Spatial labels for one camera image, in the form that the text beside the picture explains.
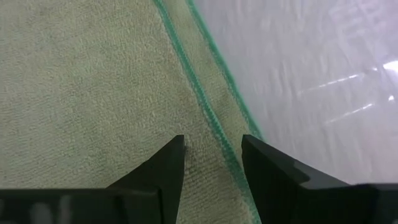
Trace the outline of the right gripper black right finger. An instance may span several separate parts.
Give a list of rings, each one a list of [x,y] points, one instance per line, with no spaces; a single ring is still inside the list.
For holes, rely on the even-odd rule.
[[[241,147],[262,224],[398,224],[398,184],[350,185],[248,134]]]

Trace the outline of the light green microfiber towel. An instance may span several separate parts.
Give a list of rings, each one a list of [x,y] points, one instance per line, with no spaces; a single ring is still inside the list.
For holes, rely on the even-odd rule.
[[[0,0],[0,189],[100,188],[185,137],[179,224],[260,224],[258,129],[192,0]]]

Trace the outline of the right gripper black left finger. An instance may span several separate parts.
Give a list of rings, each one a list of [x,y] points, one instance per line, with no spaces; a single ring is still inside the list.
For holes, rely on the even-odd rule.
[[[185,153],[177,135],[103,189],[0,190],[0,224],[176,224]]]

